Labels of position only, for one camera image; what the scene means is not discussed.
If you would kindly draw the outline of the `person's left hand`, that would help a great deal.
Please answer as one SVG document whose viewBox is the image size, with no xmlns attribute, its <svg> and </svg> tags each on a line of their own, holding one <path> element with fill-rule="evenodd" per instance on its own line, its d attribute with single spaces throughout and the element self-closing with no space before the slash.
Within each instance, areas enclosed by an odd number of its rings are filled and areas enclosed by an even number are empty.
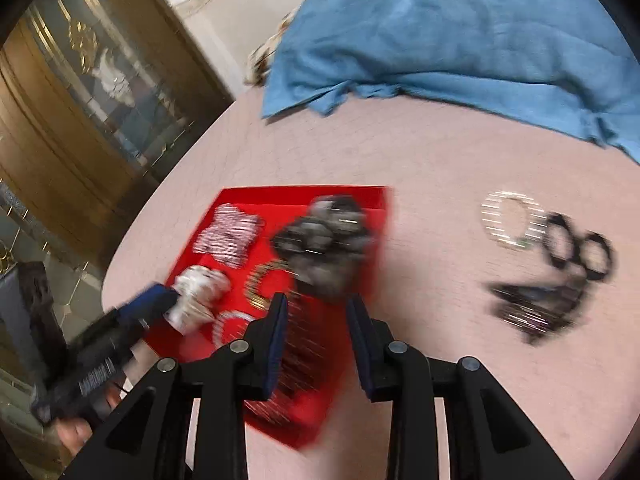
<svg viewBox="0 0 640 480">
<path fill-rule="evenodd" d="M 110 409 L 116 408 L 120 402 L 120 392 L 111 388 L 105 393 L 105 399 Z M 81 418 L 57 420 L 54 429 L 62 445 L 71 456 L 76 456 L 92 436 L 92 429 L 88 422 Z"/>
</svg>

